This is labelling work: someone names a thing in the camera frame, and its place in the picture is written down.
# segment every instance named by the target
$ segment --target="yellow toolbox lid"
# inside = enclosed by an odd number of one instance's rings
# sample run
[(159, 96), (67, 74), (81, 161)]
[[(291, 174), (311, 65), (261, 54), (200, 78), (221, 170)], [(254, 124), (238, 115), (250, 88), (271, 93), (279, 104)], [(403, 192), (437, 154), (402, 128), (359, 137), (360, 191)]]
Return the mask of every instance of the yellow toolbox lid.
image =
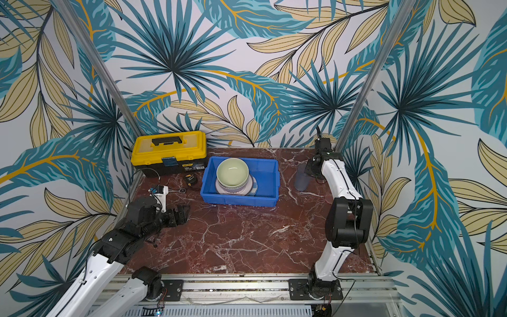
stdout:
[(206, 135), (202, 131), (140, 136), (135, 141), (132, 165), (162, 163), (163, 158), (175, 157), (187, 161), (206, 157)]

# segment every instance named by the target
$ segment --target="metal post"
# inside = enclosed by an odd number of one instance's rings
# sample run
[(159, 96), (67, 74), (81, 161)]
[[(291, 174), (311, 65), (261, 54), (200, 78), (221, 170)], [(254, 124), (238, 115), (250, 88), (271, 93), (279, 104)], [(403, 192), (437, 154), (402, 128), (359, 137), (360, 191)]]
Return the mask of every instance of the metal post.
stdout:
[(347, 121), (345, 122), (345, 126), (343, 127), (340, 133), (340, 137), (336, 142), (335, 152), (341, 152), (343, 150), (345, 142), (347, 141), (347, 138), (354, 127), (357, 117), (359, 116), (359, 113), (361, 113), (361, 109), (363, 108), (363, 104), (366, 101), (366, 97), (372, 89), (373, 82), (377, 79), (380, 71), (382, 70), (382, 67), (385, 64), (385, 61), (387, 60), (392, 47), (396, 43), (398, 35), (405, 25), (405, 21), (407, 21), (410, 11), (414, 8), (414, 4), (415, 0), (403, 0), (402, 4), (398, 8), (394, 19), (392, 20), (392, 24), (387, 30), (384, 43), (381, 45), (377, 56), (375, 57), (375, 61), (368, 71), (363, 88), (357, 95), (354, 105), (352, 106), (352, 110), (350, 111)]
[(80, 19), (70, 4), (70, 1), (53, 0), (53, 2), (58, 8), (58, 12), (62, 15), (62, 18), (67, 24), (68, 28), (76, 38), (76, 41), (81, 45), (81, 48), (85, 52), (86, 56), (90, 59), (92, 66), (95, 68), (95, 71), (99, 75), (100, 79), (102, 79), (102, 82), (104, 83), (106, 89), (109, 91), (111, 97), (122, 112), (125, 121), (130, 125), (130, 128), (134, 132), (134, 136), (137, 138), (139, 136), (145, 135), (145, 133), (140, 129), (139, 125), (135, 121), (134, 116), (132, 115), (132, 112), (127, 105), (127, 102), (123, 98), (122, 93), (118, 89), (118, 86), (116, 86), (113, 76), (111, 76), (107, 70), (102, 57), (100, 57), (97, 48), (91, 41), (90, 37), (87, 35), (85, 26), (80, 22)]

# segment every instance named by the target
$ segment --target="robotic arm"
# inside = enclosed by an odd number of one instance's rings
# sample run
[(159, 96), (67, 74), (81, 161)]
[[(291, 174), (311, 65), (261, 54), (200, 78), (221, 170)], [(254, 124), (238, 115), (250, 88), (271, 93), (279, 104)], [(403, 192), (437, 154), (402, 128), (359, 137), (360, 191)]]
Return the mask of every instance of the robotic arm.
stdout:
[[(127, 215), (106, 233), (93, 249), (85, 268), (48, 317), (82, 317), (100, 292), (123, 268), (144, 242), (163, 228), (187, 222), (188, 206), (165, 209), (167, 186), (159, 186), (155, 197), (144, 197), (127, 206)], [(135, 271), (127, 284), (92, 316), (119, 316), (133, 303), (146, 298), (157, 300), (162, 291), (161, 275), (147, 267)]]
[(308, 160), (305, 174), (326, 180), (333, 195), (333, 204), (325, 221), (328, 240), (322, 255), (308, 276), (308, 291), (321, 297), (338, 288), (337, 272), (347, 256), (368, 240), (373, 204), (354, 188), (340, 154), (333, 152), (331, 140), (315, 141), (315, 154)]

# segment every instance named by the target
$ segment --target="tropical leaf wallpaper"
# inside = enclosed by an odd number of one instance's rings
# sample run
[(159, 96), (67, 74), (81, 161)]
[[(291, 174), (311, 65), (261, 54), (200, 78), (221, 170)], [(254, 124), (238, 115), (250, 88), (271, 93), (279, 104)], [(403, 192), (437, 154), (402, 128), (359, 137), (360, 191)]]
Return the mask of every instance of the tropical leaf wallpaper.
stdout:
[(505, 316), (507, 3), (426, 3), (344, 157), (373, 202), (374, 253), (408, 316)]
[[(104, 60), (109, 6), (72, 0)], [(2, 316), (45, 316), (112, 228), (133, 136), (49, 0), (0, 2)]]

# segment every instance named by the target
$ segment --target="yellow and black toolbox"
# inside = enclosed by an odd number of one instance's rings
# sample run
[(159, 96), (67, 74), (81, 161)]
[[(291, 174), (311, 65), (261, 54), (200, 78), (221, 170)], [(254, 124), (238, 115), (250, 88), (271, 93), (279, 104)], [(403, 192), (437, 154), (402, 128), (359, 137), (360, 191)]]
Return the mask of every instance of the yellow and black toolbox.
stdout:
[[(135, 141), (132, 165), (145, 167), (160, 175), (202, 171), (208, 165), (206, 135), (201, 131), (140, 136)], [(156, 177), (150, 169), (142, 171), (147, 177)]]

